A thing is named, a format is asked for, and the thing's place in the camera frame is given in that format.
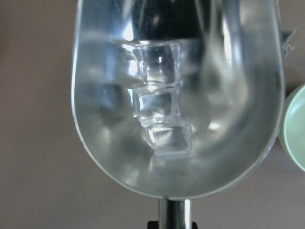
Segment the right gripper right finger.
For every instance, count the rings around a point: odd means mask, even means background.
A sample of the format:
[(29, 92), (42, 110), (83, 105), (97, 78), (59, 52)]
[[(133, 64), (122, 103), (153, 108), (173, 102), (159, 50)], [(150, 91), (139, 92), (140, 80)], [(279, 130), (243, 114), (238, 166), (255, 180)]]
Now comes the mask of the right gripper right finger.
[(198, 229), (197, 224), (196, 224), (195, 222), (192, 222), (192, 223), (190, 224), (190, 229)]

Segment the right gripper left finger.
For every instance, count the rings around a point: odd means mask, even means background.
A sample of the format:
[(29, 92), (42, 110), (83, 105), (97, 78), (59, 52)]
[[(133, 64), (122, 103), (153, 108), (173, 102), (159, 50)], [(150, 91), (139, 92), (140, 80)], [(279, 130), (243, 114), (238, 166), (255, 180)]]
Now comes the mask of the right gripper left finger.
[(147, 229), (158, 229), (158, 221), (148, 221)]

